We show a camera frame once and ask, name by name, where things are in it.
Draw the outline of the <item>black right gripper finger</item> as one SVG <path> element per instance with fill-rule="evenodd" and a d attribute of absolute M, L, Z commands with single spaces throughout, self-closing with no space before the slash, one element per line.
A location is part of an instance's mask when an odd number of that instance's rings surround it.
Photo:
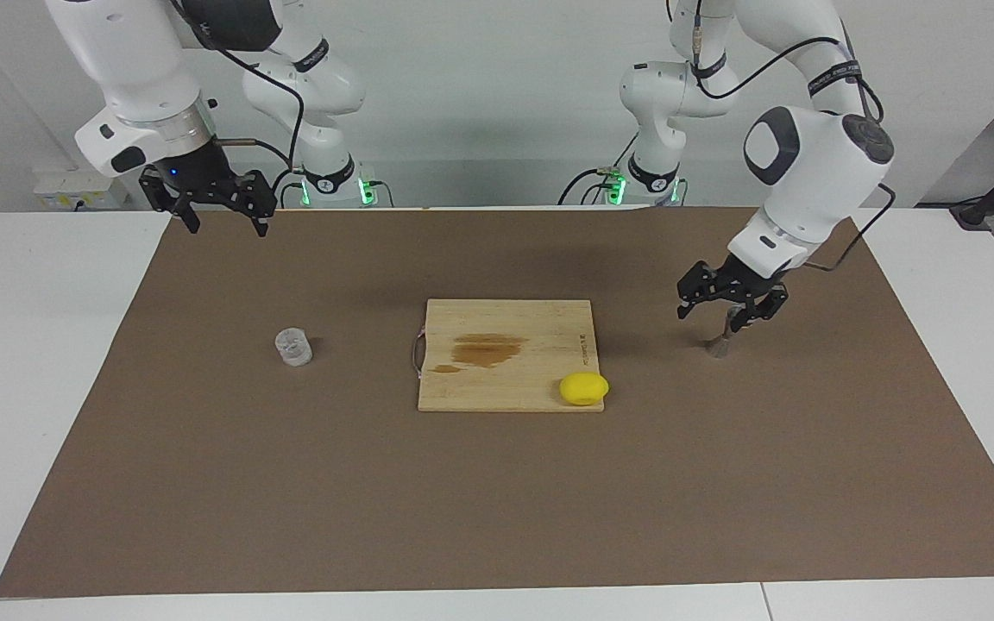
<path fill-rule="evenodd" d="M 233 179 L 232 210 L 248 218 L 259 237 L 265 237 L 274 216 L 277 199 L 261 172 L 238 174 Z"/>
<path fill-rule="evenodd" d="M 139 185 L 151 209 L 177 217 L 190 233 L 198 233 L 200 220 L 191 205 L 192 193 L 171 189 L 155 166 L 142 167 Z"/>

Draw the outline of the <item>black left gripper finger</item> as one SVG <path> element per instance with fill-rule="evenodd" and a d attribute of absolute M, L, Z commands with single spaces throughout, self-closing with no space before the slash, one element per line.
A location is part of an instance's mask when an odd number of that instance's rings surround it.
<path fill-rule="evenodd" d="M 758 321 L 770 321 L 788 298 L 788 288 L 785 285 L 774 285 L 760 300 L 751 294 L 746 295 L 741 302 L 734 303 L 728 312 L 727 334 L 740 333 Z"/>
<path fill-rule="evenodd" d="M 679 321 L 685 321 L 697 305 L 720 299 L 719 290 L 719 273 L 708 263 L 695 263 L 676 284 Z"/>

